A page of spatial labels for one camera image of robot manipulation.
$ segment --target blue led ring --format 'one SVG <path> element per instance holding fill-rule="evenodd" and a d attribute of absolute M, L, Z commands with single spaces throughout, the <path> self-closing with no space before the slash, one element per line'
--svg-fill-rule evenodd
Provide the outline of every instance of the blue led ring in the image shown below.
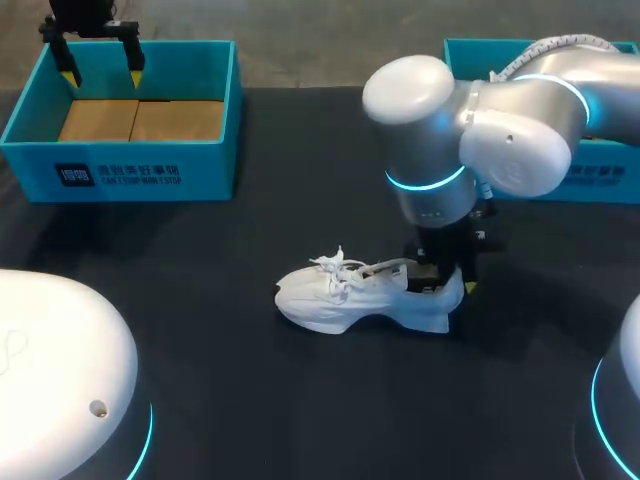
<path fill-rule="evenodd" d="M 615 452 L 615 450 L 609 443 L 609 440 L 607 440 L 607 437 L 604 434 L 604 431 L 602 430 L 602 426 L 600 425 L 600 420 L 598 419 L 598 412 L 596 411 L 596 378 L 598 378 L 598 371 L 600 370 L 600 365 L 602 365 L 602 360 L 600 360 L 600 363 L 598 363 L 598 366 L 596 368 L 596 373 L 593 374 L 593 380 L 591 381 L 591 412 L 593 413 L 593 420 L 596 424 L 596 428 L 598 429 L 598 433 L 600 434 L 600 438 L 602 439 L 602 443 L 604 443 L 604 446 L 607 447 L 607 450 L 609 450 L 609 453 L 611 454 L 613 459 L 616 461 L 616 463 L 620 466 L 620 468 L 624 471 L 624 473 L 629 475 L 629 477 L 632 480 L 640 480 L 631 471 L 631 469 L 625 465 L 622 459 Z"/>
<path fill-rule="evenodd" d="M 403 183 L 400 183 L 396 180 L 394 180 L 393 178 L 391 178 L 391 175 L 389 175 L 389 172 L 385 172 L 387 174 L 387 178 L 389 179 L 389 181 L 396 187 L 401 188 L 402 190 L 408 190 L 410 192 L 425 192 L 427 190 L 434 190 L 438 187 L 442 187 L 444 185 L 446 185 L 447 183 L 453 182 L 456 178 L 458 178 L 460 176 L 460 174 L 462 172 L 464 172 L 464 165 L 462 167 L 460 167 L 458 170 L 456 170 L 456 172 L 453 175 L 448 176 L 447 178 L 445 178 L 444 180 L 440 180 L 439 182 L 436 183 L 432 183 L 430 185 L 404 185 Z"/>
<path fill-rule="evenodd" d="M 126 480 L 133 480 L 133 477 L 136 476 L 138 470 L 142 466 L 142 462 L 144 461 L 144 457 L 147 456 L 147 451 L 149 450 L 149 444 L 151 443 L 151 434 L 153 432 L 153 405 L 149 405 L 150 416 L 149 416 L 149 432 L 147 433 L 147 441 L 144 443 L 144 448 L 142 449 L 142 453 L 140 454 L 140 458 L 138 458 L 138 462 L 136 466 L 133 467 L 133 470 L 129 474 Z"/>
<path fill-rule="evenodd" d="M 584 111 L 587 114 L 587 125 L 589 124 L 589 118 L 591 117 L 591 110 L 589 109 L 589 104 L 587 103 L 587 99 L 584 98 L 584 95 L 578 90 L 574 85 L 570 84 L 566 80 L 563 80 L 560 77 L 556 77 L 555 75 L 546 75 L 544 73 L 531 73 L 528 75 L 522 75 L 521 77 L 514 78 L 514 80 L 544 80 L 547 82 L 557 83 L 558 85 L 563 86 L 571 93 L 573 93 L 578 100 L 582 103 L 584 107 Z"/>

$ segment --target white cable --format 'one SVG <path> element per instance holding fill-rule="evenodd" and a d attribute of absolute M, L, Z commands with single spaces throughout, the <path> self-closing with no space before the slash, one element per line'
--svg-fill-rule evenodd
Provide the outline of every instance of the white cable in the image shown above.
<path fill-rule="evenodd" d="M 538 40 L 530 45 L 524 52 L 522 52 L 513 62 L 505 67 L 502 72 L 495 74 L 489 73 L 489 79 L 491 82 L 506 82 L 516 70 L 529 63 L 534 58 L 539 57 L 552 50 L 559 48 L 578 46 L 586 48 L 595 48 L 606 52 L 617 52 L 618 49 L 611 43 L 603 40 L 600 37 L 595 37 L 588 34 L 573 34 L 562 35 L 559 37 L 548 37 Z"/>

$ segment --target black tablecloth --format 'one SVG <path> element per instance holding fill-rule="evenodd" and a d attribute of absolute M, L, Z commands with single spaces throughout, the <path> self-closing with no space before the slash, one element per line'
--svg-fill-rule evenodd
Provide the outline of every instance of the black tablecloth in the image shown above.
<path fill-rule="evenodd" d="M 359 89 L 247 91 L 230 202 L 29 205 L 3 168 L 0 266 L 76 279 L 122 313 L 154 478 L 577 478 L 576 405 L 640 293 L 637 208 L 501 203 L 509 253 L 481 261 L 457 337 L 379 319 L 323 336 L 277 318 L 275 281 L 411 237 Z"/>

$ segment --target blue box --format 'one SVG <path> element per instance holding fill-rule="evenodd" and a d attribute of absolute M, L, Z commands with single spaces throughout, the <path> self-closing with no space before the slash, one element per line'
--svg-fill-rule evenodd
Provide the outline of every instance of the blue box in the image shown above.
<path fill-rule="evenodd" d="M 448 38 L 444 60 L 459 80 L 488 80 L 520 55 L 531 40 Z M 634 43 L 614 43 L 638 54 Z M 494 191 L 496 198 L 516 198 Z M 537 200 L 640 204 L 640 149 L 606 140 L 582 140 L 569 173 L 553 192 Z"/>
<path fill-rule="evenodd" d="M 79 89 L 71 87 L 57 72 L 45 45 L 0 138 L 0 148 L 30 201 L 197 201 L 232 197 L 242 108 L 235 43 L 140 43 L 146 66 L 137 90 L 120 42 L 69 43 L 82 75 Z M 224 101 L 220 139 L 57 143 L 75 99 Z M 113 175 L 136 169 L 141 172 L 141 176 L 135 176 L 138 180 Z"/>

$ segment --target shoelace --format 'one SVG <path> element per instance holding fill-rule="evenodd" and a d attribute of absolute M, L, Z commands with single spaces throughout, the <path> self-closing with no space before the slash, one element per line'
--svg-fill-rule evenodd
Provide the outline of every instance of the shoelace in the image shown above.
<path fill-rule="evenodd" d="M 338 247 L 338 253 L 333 257 L 322 256 L 316 259 L 310 258 L 309 261 L 317 264 L 322 270 L 331 274 L 329 276 L 329 291 L 332 294 L 344 294 L 348 291 L 349 287 L 361 287 L 363 280 L 362 273 L 371 268 L 366 263 L 357 260 L 345 260 L 342 247 Z M 360 268 L 356 270 L 350 270 L 348 268 L 354 265 L 358 265 Z"/>

